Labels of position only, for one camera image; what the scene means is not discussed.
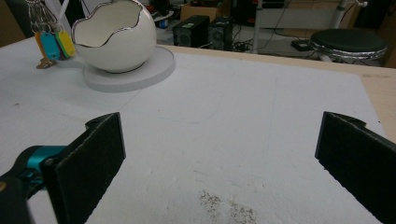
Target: stool seat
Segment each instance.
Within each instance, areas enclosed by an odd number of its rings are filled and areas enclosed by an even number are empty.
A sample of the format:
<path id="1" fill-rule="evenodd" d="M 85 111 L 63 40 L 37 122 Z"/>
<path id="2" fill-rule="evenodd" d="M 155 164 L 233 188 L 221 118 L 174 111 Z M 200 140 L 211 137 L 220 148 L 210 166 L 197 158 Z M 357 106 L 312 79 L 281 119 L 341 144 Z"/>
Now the stool seat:
<path id="1" fill-rule="evenodd" d="M 370 32 L 348 29 L 330 29 L 314 33 L 310 46 L 334 58 L 378 59 L 387 50 L 387 43 Z"/>

